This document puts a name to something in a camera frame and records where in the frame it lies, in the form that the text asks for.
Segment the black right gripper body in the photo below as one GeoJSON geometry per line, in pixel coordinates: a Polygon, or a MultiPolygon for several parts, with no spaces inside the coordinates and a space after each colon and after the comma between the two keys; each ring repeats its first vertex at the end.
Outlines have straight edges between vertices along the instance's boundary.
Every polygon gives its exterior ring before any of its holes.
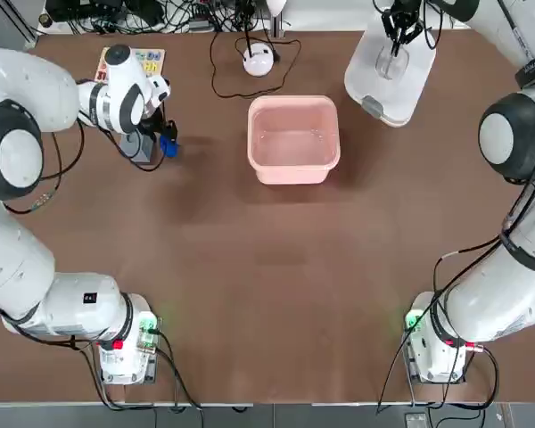
{"type": "Polygon", "coordinates": [[[385,10],[384,16],[394,21],[418,21],[421,4],[421,0],[394,0],[385,10]]]}

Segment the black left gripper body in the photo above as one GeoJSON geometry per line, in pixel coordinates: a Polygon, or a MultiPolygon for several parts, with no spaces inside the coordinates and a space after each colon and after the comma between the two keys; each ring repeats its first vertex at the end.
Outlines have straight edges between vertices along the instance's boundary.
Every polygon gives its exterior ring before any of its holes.
{"type": "Polygon", "coordinates": [[[141,119],[137,129],[144,134],[161,134],[167,125],[162,107],[157,108],[150,117],[141,119]]]}

